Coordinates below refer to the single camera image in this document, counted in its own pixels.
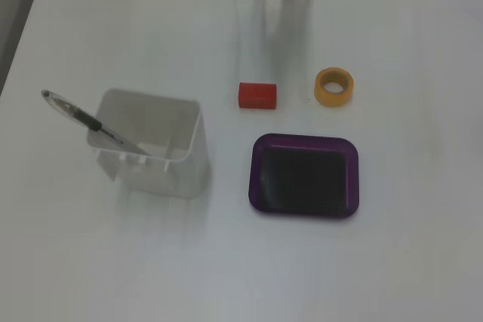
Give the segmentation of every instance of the white container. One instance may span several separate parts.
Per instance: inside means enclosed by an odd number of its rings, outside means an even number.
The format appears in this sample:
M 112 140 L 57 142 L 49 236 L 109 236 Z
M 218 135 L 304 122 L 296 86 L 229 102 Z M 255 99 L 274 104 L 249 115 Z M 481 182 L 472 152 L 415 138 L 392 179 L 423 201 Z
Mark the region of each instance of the white container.
M 196 101 L 108 90 L 96 118 L 151 156 L 123 152 L 96 132 L 97 163 L 130 189 L 194 198 L 209 174 L 205 127 Z

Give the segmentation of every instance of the white table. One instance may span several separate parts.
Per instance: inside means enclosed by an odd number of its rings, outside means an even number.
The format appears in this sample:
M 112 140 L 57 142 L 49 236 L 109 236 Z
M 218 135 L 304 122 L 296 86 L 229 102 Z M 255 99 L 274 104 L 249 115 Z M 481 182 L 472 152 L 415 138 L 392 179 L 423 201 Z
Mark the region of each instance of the white table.
M 0 320 L 481 320 L 481 4 L 312 0 L 306 41 L 299 14 L 267 72 L 251 0 L 35 0 L 0 97 Z M 328 66 L 355 79 L 347 107 L 314 100 Z M 238 109 L 240 81 L 273 77 L 276 112 Z M 94 112 L 112 87 L 200 101 L 203 198 L 110 182 L 40 96 Z M 251 147 L 270 132 L 352 141 L 357 214 L 257 213 Z

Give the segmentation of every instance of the pen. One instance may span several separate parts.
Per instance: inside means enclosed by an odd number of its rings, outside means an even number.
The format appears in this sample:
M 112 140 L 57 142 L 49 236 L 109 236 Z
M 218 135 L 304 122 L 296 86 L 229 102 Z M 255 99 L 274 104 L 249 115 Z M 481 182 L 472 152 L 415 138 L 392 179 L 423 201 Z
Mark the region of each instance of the pen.
M 80 122 L 89 130 L 98 132 L 101 136 L 108 139 L 111 143 L 114 143 L 123 151 L 149 156 L 146 151 L 136 146 L 132 142 L 128 141 L 115 131 L 109 129 L 105 124 L 98 121 L 87 112 L 82 111 L 79 107 L 71 104 L 71 102 L 59 96 L 58 94 L 50 92 L 49 90 L 43 90 L 42 96 L 47 101 L 47 103 L 52 106 L 52 108 L 56 109 L 62 115 L 65 115 L 72 120 Z

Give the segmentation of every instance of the red block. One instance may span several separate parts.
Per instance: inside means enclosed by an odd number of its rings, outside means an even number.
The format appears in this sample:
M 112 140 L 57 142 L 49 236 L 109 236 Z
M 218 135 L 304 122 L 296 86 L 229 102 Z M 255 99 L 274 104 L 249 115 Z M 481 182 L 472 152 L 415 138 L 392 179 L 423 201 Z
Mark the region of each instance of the red block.
M 238 105 L 241 109 L 276 109 L 277 85 L 241 83 L 238 90 Z

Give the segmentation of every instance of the tape roll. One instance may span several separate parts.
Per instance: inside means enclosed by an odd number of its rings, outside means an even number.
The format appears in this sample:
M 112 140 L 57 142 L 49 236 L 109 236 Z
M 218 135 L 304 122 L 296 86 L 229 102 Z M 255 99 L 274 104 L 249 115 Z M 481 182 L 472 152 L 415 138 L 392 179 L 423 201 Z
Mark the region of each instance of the tape roll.
M 340 84 L 343 90 L 339 93 L 329 92 L 324 88 L 327 83 Z M 345 105 L 352 98 L 354 80 L 350 73 L 341 68 L 327 68 L 317 75 L 315 79 L 314 95 L 317 101 L 326 107 L 338 107 Z

